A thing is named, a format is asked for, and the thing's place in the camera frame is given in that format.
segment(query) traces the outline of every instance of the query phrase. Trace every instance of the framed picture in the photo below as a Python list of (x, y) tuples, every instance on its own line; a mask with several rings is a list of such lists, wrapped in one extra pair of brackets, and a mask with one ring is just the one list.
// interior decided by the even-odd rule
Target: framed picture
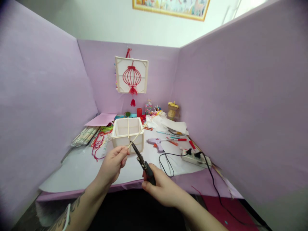
[(133, 9), (204, 21), (210, 0), (133, 0)]

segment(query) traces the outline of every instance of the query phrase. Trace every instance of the tattoo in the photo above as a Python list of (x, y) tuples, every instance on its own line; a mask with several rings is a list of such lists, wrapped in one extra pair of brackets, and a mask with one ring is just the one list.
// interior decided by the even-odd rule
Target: tattoo
[(70, 210), (71, 212), (74, 212), (74, 211), (75, 211), (76, 205), (77, 205), (77, 207), (79, 206), (79, 204), (80, 204), (80, 198), (81, 198), (81, 196), (82, 196), (84, 193), (85, 193), (85, 191), (83, 191), (82, 194), (77, 198), (77, 200), (75, 200), (74, 203), (71, 204), (71, 210)]
[[(85, 193), (86, 191), (83, 191), (83, 193), (77, 198), (77, 200), (74, 201), (73, 204), (71, 204), (71, 209), (70, 209), (70, 213), (74, 212), (75, 211), (75, 208), (77, 208), (80, 204), (80, 198), (81, 196)], [(66, 223), (66, 218), (67, 218), (67, 209), (68, 207), (66, 207), (64, 213), (61, 214), (61, 216), (56, 220), (56, 222), (48, 229), (48, 231), (55, 231), (57, 226), (60, 227), (61, 224), (63, 223), (63, 227), (62, 229), (64, 228), (65, 226), (65, 223)], [(68, 225), (70, 225), (71, 223), (71, 216), (69, 217), (69, 220), (68, 220)]]

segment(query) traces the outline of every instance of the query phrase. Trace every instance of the hand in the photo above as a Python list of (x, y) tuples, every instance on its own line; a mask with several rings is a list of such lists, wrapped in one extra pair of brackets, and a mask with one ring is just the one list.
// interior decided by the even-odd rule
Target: hand
[(151, 194), (162, 205), (177, 208), (181, 203), (182, 198), (189, 194), (181, 189), (154, 164), (150, 163), (149, 166), (154, 174), (156, 186), (146, 181), (146, 174), (143, 172), (144, 182), (142, 183), (142, 188)]
[(104, 158), (95, 180), (106, 185), (111, 185), (115, 182), (121, 168), (125, 166), (127, 155), (129, 155), (129, 150), (126, 146), (112, 149)]

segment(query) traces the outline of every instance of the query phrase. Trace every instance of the lantern frame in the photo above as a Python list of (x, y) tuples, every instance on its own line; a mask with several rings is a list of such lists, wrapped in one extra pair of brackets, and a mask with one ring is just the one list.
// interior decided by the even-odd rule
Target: lantern frame
[(141, 59), (133, 59), (133, 58), (122, 58), (115, 56), (115, 72), (116, 72), (116, 80), (117, 80), (117, 90), (119, 93), (129, 93), (131, 87), (126, 84), (123, 80), (123, 74), (128, 66), (132, 65), (136, 67), (136, 69), (140, 72), (141, 82), (136, 86), (136, 90), (138, 93), (147, 93), (147, 85), (148, 85), (148, 69), (149, 62), (148, 60)]

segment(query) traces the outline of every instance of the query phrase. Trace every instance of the power cord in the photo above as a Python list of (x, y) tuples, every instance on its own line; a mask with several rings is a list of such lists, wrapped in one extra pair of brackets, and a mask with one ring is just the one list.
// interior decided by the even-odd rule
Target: power cord
[[(166, 160), (167, 160), (167, 162), (168, 162), (168, 165), (169, 165), (169, 166), (171, 167), (171, 169), (172, 169), (172, 172), (173, 172), (172, 176), (169, 176), (169, 175), (168, 175), (168, 173), (166, 172), (166, 170), (165, 170), (163, 164), (162, 164), (161, 161), (160, 161), (160, 157), (163, 156), (163, 155), (166, 156)], [(165, 153), (165, 151), (163, 150), (163, 154), (161, 154), (161, 155), (159, 156), (159, 158), (158, 158), (159, 164), (163, 167), (163, 170), (164, 170), (164, 172), (166, 173), (166, 175), (169, 176), (170, 178), (172, 178), (172, 177), (174, 177), (174, 170), (173, 170), (173, 167), (172, 167), (172, 165), (171, 165), (171, 163), (170, 163), (170, 161), (169, 161), (167, 155), (173, 155), (173, 156), (187, 156), (188, 154), (186, 154), (186, 155), (176, 155), (176, 154), (172, 154), (172, 153)]]
[(212, 180), (213, 180), (213, 186), (214, 186), (214, 188), (215, 188), (215, 190), (216, 190), (216, 192), (217, 192), (217, 194), (218, 194), (219, 202), (220, 202), (221, 206), (222, 206), (225, 210), (227, 210), (228, 213), (229, 213), (235, 220), (237, 220), (239, 223), (241, 223), (242, 225), (269, 228), (269, 226), (267, 226), (267, 225), (266, 225), (266, 226), (263, 226), (263, 225), (247, 224), (247, 223), (241, 222), (239, 219), (237, 219), (237, 218), (236, 218), (236, 217), (235, 217), (235, 216), (234, 216), (234, 215), (222, 204), (222, 202), (221, 202), (221, 197), (220, 197), (220, 194), (219, 194), (219, 192), (218, 192), (218, 190), (217, 190), (217, 188), (216, 188), (216, 186), (215, 186), (214, 177), (213, 177), (212, 171), (211, 171), (211, 169), (210, 169), (210, 167), (209, 167), (208, 161), (206, 160), (206, 157), (205, 157), (205, 155), (204, 155), (203, 152), (199, 152), (199, 153), (202, 153), (202, 155), (204, 156), (206, 165), (208, 166), (208, 170), (210, 171), (210, 174), (211, 174), (211, 177), (212, 177)]
[[(234, 216), (234, 215), (222, 204), (222, 202), (221, 202), (221, 196), (220, 196), (220, 194), (219, 194), (219, 192), (218, 192), (218, 190), (217, 190), (217, 188), (216, 188), (216, 186), (215, 186), (214, 177), (213, 177), (212, 171), (211, 171), (211, 169), (210, 169), (210, 167), (209, 167), (209, 163), (208, 163), (208, 161), (207, 161), (207, 159), (206, 159), (206, 157), (205, 157), (205, 154), (204, 154), (203, 152), (198, 152), (198, 154), (201, 154), (201, 153), (202, 153), (202, 155), (204, 156), (206, 165), (207, 165), (207, 167), (208, 167), (208, 170), (210, 171), (210, 174), (211, 174), (211, 177), (212, 177), (212, 181), (213, 181), (213, 186), (214, 186), (214, 188), (215, 188), (215, 190), (216, 190), (216, 192), (217, 192), (217, 194), (218, 194), (219, 202), (220, 202), (221, 206), (222, 206), (225, 210), (227, 210), (228, 213), (229, 213), (235, 220), (237, 220), (239, 223), (241, 223), (242, 225), (245, 225), (245, 226), (253, 226), (253, 227), (264, 227), (264, 228), (269, 228), (269, 226), (267, 226), (267, 225), (266, 225), (266, 226), (263, 226), (263, 225), (247, 224), (247, 223), (241, 222), (239, 219), (237, 219), (237, 218), (236, 218), (236, 217), (235, 217), (235, 216)], [(168, 165), (169, 165), (169, 166), (171, 167), (171, 169), (172, 169), (172, 172), (173, 172), (172, 176), (169, 176), (169, 175), (168, 175), (168, 173), (166, 172), (166, 170), (165, 170), (163, 164), (162, 164), (161, 161), (160, 161), (160, 157), (163, 156), (163, 155), (166, 156), (166, 160), (167, 160), (167, 162), (168, 162)], [(172, 165), (171, 165), (171, 163), (170, 163), (170, 161), (169, 161), (167, 155), (173, 155), (173, 156), (187, 156), (188, 154), (186, 154), (186, 155), (176, 155), (176, 154), (172, 154), (172, 153), (165, 153), (165, 151), (163, 150), (163, 154), (161, 154), (161, 155), (159, 156), (159, 158), (158, 158), (159, 164), (163, 167), (163, 170), (164, 170), (164, 172), (166, 173), (166, 175), (169, 176), (170, 178), (172, 178), (172, 177), (174, 177), (174, 170), (173, 170), (173, 167), (172, 167)]]

